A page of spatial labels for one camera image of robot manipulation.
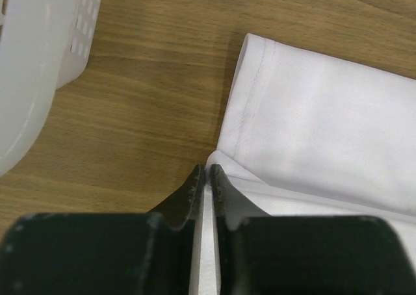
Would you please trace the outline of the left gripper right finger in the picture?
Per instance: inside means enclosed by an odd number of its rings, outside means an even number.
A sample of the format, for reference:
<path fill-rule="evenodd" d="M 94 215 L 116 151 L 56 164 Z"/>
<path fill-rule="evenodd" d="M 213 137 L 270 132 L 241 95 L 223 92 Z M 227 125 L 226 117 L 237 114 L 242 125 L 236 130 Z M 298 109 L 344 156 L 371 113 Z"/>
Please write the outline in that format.
<path fill-rule="evenodd" d="M 414 294 L 397 234 L 373 216 L 271 216 L 210 169 L 222 294 Z"/>

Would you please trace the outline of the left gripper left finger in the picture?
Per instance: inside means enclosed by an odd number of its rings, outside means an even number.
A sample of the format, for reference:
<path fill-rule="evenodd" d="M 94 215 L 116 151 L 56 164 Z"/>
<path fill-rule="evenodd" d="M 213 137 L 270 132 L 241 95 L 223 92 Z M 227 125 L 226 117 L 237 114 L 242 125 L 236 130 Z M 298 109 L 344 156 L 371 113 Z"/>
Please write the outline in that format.
<path fill-rule="evenodd" d="M 197 165 L 145 213 L 20 217 L 1 240 L 1 293 L 187 294 L 204 184 Z"/>

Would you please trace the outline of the white t shirt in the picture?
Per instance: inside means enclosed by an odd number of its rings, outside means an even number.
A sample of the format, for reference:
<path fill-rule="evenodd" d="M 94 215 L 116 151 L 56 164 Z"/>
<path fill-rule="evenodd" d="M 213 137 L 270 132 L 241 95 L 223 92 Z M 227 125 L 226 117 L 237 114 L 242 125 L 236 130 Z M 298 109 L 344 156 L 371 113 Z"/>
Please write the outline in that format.
<path fill-rule="evenodd" d="M 271 216 L 373 216 L 415 271 L 415 81 L 246 35 L 207 159 L 191 294 L 222 294 L 210 169 Z"/>

